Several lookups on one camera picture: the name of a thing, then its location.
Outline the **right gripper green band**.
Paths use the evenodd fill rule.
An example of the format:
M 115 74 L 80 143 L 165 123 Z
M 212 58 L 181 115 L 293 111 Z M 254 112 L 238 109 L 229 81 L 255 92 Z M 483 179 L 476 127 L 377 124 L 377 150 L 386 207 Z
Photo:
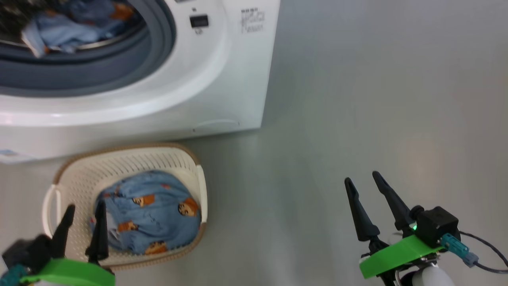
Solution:
M 363 259 L 359 264 L 359 268 L 364 279 L 370 279 L 385 272 L 395 270 L 405 264 L 437 253 L 443 249 L 442 246 L 428 246 L 419 237 L 413 235 L 414 230 L 412 225 L 415 223 L 415 220 L 410 217 L 408 206 L 406 206 L 404 201 L 378 171 L 373 171 L 372 177 L 376 187 L 384 195 L 389 205 L 395 219 L 396 230 L 401 231 L 402 236 L 405 238 L 395 244 L 376 250 L 369 257 Z M 352 179 L 349 177 L 345 178 L 344 185 L 358 241 L 367 242 L 377 239 L 380 234 L 379 228 L 372 223 L 363 208 Z

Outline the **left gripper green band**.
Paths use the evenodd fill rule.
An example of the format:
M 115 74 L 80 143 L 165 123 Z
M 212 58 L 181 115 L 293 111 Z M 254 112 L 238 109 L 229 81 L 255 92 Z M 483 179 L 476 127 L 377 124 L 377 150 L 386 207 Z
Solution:
M 74 222 L 75 205 L 69 204 L 51 240 L 50 254 L 53 258 L 36 274 L 20 278 L 20 284 L 46 281 L 66 286 L 114 286 L 115 275 L 100 266 L 109 257 L 106 204 L 97 203 L 95 225 L 89 246 L 85 250 L 88 263 L 66 259 L 68 232 Z

